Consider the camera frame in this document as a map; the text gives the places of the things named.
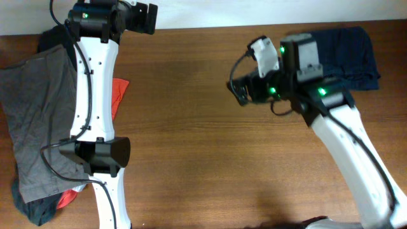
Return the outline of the navy blue shorts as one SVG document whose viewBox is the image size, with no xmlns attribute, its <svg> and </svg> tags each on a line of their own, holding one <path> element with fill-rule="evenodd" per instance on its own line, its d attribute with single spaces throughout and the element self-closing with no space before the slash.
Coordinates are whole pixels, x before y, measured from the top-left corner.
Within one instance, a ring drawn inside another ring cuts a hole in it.
<svg viewBox="0 0 407 229">
<path fill-rule="evenodd" d="M 349 89 L 378 90 L 380 74 L 373 45 L 362 27 L 311 31 L 325 77 L 334 77 Z"/>
</svg>

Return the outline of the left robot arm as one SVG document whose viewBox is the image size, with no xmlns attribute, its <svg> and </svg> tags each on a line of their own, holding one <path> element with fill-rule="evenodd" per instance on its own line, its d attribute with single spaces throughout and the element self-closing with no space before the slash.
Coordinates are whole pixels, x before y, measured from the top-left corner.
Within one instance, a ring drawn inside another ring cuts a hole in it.
<svg viewBox="0 0 407 229">
<path fill-rule="evenodd" d="M 131 228 L 124 192 L 130 140 L 113 127 L 113 73 L 125 31 L 155 33 L 158 6 L 137 1 L 78 1 L 67 28 L 77 64 L 76 107 L 60 153 L 83 167 L 95 192 L 100 228 Z"/>
</svg>

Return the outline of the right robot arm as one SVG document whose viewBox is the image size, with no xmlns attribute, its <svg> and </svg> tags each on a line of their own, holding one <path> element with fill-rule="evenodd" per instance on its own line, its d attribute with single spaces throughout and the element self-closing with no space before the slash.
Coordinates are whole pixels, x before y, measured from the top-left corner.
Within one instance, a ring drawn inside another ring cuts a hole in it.
<svg viewBox="0 0 407 229">
<path fill-rule="evenodd" d="M 245 56 L 254 59 L 257 68 L 229 79 L 228 88 L 238 103 L 289 101 L 330 152 L 360 216 L 357 223 L 319 216 L 292 227 L 404 228 L 406 195 L 370 141 L 349 90 L 324 74 L 312 35 L 287 36 L 278 48 L 270 38 L 260 36 L 249 43 Z"/>
</svg>

